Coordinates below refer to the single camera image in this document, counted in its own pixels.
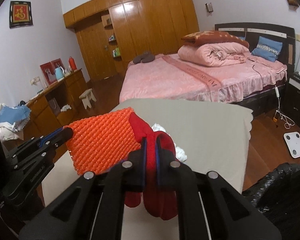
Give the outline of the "red cloth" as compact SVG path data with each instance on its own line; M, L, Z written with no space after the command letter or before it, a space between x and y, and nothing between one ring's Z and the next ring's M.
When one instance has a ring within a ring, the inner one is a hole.
M133 129L137 142L146 139L146 168L145 188L142 193L127 192L125 205L137 207L144 204L146 211L153 217L162 220L170 220L178 214L177 199L173 191L162 190L158 186L157 171L158 161L156 154L156 142L160 140L160 146L175 155L175 145L172 138L164 131L154 131L149 124L135 113L131 113L129 123Z

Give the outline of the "orange woven scrubber pad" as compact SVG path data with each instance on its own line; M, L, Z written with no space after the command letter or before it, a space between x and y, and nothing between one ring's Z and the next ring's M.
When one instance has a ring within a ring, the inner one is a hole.
M66 146L78 175L107 172L141 148L129 122L132 113L134 109L128 107L66 125L73 131Z

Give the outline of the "blue cloth pile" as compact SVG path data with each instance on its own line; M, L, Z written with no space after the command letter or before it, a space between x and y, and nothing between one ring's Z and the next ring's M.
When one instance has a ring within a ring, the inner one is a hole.
M21 131L30 120L31 110L26 105L9 107L0 104L0 125L11 131Z

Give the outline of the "wooden sideboard cabinet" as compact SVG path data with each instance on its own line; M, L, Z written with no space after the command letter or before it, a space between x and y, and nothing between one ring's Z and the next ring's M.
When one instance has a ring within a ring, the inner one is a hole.
M31 113L30 120L23 129L23 140L9 140L4 142L4 146L10 150L32 137L48 135L69 124L82 106L79 96L87 88L81 70L52 84L27 103Z

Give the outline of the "grey table cover cloth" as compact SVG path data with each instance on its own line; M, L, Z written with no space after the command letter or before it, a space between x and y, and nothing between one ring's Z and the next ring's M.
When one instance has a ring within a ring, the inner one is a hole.
M253 120L251 110L217 102L130 99L110 111L127 107L132 107L149 125L163 126L185 151L185 164L193 171L216 171L242 192ZM69 152L61 153L42 182L45 206L78 178ZM121 239L179 239L178 218L154 218L143 203L135 208L125 207Z

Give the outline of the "red thermos bottle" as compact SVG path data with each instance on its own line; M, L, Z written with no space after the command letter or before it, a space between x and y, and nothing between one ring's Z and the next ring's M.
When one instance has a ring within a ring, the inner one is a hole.
M76 66L76 63L75 63L73 57L69 57L69 66L70 66L72 71L77 70L77 66Z

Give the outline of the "white bathroom scale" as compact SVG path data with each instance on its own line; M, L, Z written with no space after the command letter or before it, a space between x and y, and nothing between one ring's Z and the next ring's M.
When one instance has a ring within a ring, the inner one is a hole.
M286 142L288 150L292 158L300 158L300 133L290 132L283 135L283 139Z

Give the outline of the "black nightstand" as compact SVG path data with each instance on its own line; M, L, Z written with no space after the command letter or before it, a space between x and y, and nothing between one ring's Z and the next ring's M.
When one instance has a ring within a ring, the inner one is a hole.
M300 75L293 73L287 82L282 106L285 115L289 116L300 127Z

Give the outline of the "wooden wardrobe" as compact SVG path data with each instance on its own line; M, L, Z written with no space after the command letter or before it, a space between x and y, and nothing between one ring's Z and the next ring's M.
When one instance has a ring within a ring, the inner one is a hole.
M174 54L199 30L192 0L90 0L64 13L91 82L124 73L145 51Z

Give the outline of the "dark slippers on bed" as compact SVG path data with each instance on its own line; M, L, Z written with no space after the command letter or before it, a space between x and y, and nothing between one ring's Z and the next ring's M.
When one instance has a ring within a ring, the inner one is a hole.
M150 51L145 51L141 55L136 56L133 59L134 64L149 63L155 60L155 56Z

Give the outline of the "folded pink quilt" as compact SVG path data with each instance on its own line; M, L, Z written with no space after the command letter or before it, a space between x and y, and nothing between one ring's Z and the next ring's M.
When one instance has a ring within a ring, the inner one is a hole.
M210 43L199 47L183 45L178 56L183 61L205 67L223 67L245 63L249 49L236 42Z

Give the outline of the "blue pillow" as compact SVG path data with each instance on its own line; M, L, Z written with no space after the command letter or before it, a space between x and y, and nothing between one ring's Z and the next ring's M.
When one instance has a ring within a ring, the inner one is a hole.
M282 42L273 41L266 37L260 36L258 44L255 49L251 52L253 56L262 57L270 62L275 62L283 47Z

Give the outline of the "red brown folded blanket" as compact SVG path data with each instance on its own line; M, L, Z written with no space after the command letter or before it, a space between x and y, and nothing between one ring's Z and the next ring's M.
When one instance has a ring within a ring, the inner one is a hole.
M194 47L199 47L205 44L234 42L249 48L249 43L247 41L242 40L235 35L231 35L226 31L202 31L185 35L181 38L181 40L184 44Z

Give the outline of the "black headboard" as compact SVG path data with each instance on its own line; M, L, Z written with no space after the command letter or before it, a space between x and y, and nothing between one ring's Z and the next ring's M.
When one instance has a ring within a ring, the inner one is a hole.
M278 60L288 67L289 72L294 71L296 58L294 28L270 23L239 22L215 24L215 30L245 37L250 45L250 51L256 48L260 36L282 42L282 50Z

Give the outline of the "wall switch box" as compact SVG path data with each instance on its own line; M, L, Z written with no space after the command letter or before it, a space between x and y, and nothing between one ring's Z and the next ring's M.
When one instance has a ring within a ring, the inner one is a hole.
M212 13L213 12L213 6L212 6L212 3L206 3L205 4L205 7L206 7L206 11L208 13Z

